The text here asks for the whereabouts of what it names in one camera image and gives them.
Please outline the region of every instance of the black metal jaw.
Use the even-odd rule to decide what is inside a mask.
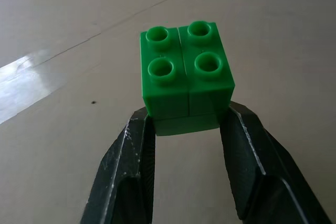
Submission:
[[[331,223],[290,154],[245,106],[231,102],[220,125],[239,218],[246,224]],[[155,130],[135,111],[102,159],[81,224],[152,223]]]

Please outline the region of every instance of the tile floor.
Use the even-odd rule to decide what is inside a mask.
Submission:
[[[334,2],[1,0],[0,223],[79,222],[100,159],[143,106],[139,32],[196,19],[217,22],[233,100],[336,222]],[[156,155],[154,224],[241,223],[218,130],[158,137]]]

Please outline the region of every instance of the white floor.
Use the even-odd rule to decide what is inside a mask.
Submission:
[[[0,17],[0,223],[79,222],[100,159],[144,105],[139,32],[197,19],[217,22],[233,100],[336,222],[335,0],[0,0]],[[241,223],[218,130],[157,139],[153,223]]]

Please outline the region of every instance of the plastic block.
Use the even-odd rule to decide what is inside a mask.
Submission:
[[[140,35],[142,96],[155,120],[188,116],[187,78],[177,28]]]
[[[170,136],[216,129],[220,126],[223,116],[222,113],[216,113],[154,120],[155,133],[157,136]]]
[[[190,116],[226,111],[235,87],[215,23],[179,27]]]

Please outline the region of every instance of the green lego duplo brick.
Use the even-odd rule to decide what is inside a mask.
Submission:
[[[188,80],[189,115],[226,111],[235,83],[215,23],[179,27]]]
[[[155,120],[188,116],[188,86],[177,28],[140,35],[142,96]]]
[[[220,126],[223,117],[224,113],[216,113],[154,120],[155,133],[158,136],[170,136],[212,130]]]

